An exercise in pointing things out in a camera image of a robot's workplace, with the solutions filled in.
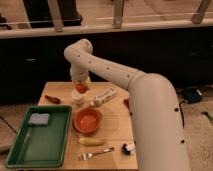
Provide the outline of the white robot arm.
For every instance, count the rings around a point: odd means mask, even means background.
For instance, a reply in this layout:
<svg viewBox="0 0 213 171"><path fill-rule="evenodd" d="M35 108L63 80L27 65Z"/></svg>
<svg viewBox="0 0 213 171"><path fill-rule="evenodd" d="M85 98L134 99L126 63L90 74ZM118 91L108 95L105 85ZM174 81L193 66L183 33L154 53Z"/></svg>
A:
<svg viewBox="0 0 213 171"><path fill-rule="evenodd" d="M84 82L90 72L129 92L139 171L191 171L176 91L162 75L145 73L96 57L81 39L64 50L71 79Z"/></svg>

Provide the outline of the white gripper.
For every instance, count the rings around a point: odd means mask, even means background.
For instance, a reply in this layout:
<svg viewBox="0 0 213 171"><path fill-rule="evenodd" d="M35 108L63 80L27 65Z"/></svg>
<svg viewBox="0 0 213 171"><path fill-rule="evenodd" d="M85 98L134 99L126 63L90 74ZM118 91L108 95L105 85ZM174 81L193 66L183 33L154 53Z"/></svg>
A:
<svg viewBox="0 0 213 171"><path fill-rule="evenodd" d="M87 69L72 65L70 68L70 76L73 82L84 82L85 86L89 87L91 80Z"/></svg>

